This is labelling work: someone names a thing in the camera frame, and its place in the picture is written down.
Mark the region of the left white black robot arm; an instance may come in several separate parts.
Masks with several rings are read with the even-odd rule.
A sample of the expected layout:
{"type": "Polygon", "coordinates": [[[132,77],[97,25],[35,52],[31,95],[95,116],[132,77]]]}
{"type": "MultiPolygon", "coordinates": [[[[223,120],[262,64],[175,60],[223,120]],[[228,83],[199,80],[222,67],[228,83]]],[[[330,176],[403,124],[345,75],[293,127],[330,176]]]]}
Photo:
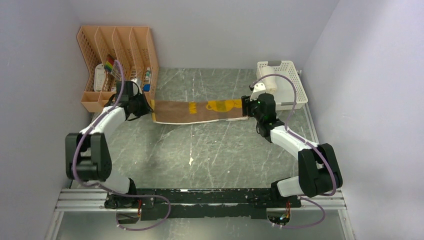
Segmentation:
{"type": "Polygon", "coordinates": [[[65,137],[65,172],[70,180],[84,187],[100,187],[117,195],[124,207],[132,208],[139,194],[132,179],[113,170],[108,140],[122,123],[150,114],[152,109],[139,79],[120,81],[116,87],[117,92],[92,123],[65,137]]]}

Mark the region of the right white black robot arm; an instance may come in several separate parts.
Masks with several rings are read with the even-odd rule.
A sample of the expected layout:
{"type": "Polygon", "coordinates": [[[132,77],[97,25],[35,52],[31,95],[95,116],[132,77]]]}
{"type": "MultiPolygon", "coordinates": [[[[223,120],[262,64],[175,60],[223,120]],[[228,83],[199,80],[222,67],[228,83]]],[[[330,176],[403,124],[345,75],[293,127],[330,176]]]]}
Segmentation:
{"type": "Polygon", "coordinates": [[[332,196],[343,185],[334,148],[295,133],[277,117],[273,95],[262,93],[256,100],[241,97],[242,114],[256,119],[256,131],[268,142],[290,153],[298,161],[298,175],[272,183],[270,202],[282,207],[291,196],[332,196]]]}

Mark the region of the yellow brown towel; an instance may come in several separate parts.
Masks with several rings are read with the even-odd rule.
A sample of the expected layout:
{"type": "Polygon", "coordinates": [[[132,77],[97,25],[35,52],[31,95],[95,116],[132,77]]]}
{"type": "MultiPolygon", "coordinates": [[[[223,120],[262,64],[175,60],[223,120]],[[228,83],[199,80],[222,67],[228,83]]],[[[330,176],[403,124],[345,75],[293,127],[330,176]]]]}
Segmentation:
{"type": "Polygon", "coordinates": [[[241,99],[210,101],[152,100],[152,120],[157,124],[189,125],[246,120],[241,99]]]}

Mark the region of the cream white towel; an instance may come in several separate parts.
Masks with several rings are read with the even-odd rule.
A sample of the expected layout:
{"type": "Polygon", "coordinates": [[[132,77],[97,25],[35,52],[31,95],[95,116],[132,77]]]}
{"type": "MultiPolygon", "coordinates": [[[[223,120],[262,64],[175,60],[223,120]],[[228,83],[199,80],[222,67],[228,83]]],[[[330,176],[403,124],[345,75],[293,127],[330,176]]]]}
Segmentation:
{"type": "MultiPolygon", "coordinates": [[[[267,75],[271,75],[271,74],[275,74],[275,70],[272,66],[264,66],[261,68],[261,76],[267,76],[267,75]]],[[[268,77],[265,77],[262,79],[263,84],[265,85],[266,88],[266,93],[274,95],[277,90],[278,90],[278,86],[276,84],[276,76],[275,75],[271,75],[268,77]]]]}

